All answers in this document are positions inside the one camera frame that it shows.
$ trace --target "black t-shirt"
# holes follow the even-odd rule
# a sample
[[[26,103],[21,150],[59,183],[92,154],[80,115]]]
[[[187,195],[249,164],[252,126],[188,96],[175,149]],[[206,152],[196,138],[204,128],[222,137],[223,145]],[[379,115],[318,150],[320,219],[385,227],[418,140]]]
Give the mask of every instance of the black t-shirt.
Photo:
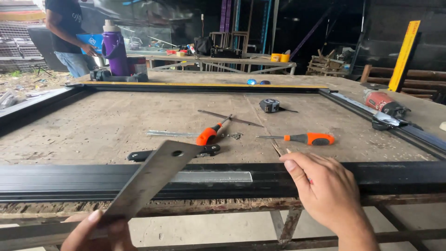
[[[83,33],[81,28],[82,11],[78,2],[73,0],[45,0],[45,8],[62,16],[58,26],[68,34],[76,37],[76,34]],[[63,40],[54,33],[51,33],[51,41],[55,51],[82,53],[79,47]]]

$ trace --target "fingernail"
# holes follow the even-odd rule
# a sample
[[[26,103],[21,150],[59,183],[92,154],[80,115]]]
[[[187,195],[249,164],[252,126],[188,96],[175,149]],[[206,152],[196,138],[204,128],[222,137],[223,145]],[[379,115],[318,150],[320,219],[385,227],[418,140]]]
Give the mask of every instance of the fingernail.
[[[115,222],[110,225],[110,231],[115,234],[120,233],[124,230],[124,225],[125,225],[124,221]]]
[[[97,222],[97,221],[99,221],[100,217],[101,217],[100,210],[96,210],[88,216],[88,221],[89,222]]]
[[[292,170],[294,170],[297,167],[297,163],[294,160],[286,160],[285,161],[285,168],[287,171],[291,172]]]

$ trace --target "wire mesh panel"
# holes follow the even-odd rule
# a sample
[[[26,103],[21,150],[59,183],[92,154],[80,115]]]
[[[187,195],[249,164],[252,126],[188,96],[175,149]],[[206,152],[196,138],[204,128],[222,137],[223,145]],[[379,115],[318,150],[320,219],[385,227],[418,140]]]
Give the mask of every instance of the wire mesh panel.
[[[26,27],[44,26],[40,23],[0,22],[0,71],[32,71],[30,65],[48,69],[35,47]]]

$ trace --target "man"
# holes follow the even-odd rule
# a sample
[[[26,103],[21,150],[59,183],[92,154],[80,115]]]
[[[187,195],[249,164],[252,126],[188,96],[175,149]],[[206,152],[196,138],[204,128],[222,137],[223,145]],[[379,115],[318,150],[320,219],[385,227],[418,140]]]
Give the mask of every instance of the man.
[[[361,204],[351,171],[333,158],[300,152],[279,159],[293,178],[299,199],[313,219],[339,237],[339,251],[379,251],[380,247]],[[137,251],[128,223],[116,221],[108,227],[108,238],[90,240],[102,211],[74,215],[67,222],[81,221],[64,241],[61,251]]]
[[[81,28],[82,11],[78,0],[45,0],[46,28],[51,31],[54,53],[73,77],[90,73],[96,65],[94,46],[76,38],[85,33]]]

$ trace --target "blue box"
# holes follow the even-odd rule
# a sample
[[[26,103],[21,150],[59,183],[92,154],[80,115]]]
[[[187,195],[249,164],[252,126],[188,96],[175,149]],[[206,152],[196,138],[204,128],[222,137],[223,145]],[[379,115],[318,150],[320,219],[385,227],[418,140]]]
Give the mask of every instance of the blue box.
[[[86,44],[91,44],[93,46],[96,46],[97,48],[95,49],[96,53],[98,54],[102,54],[102,34],[92,34],[92,33],[84,33],[84,34],[77,34],[76,37],[86,43]]]

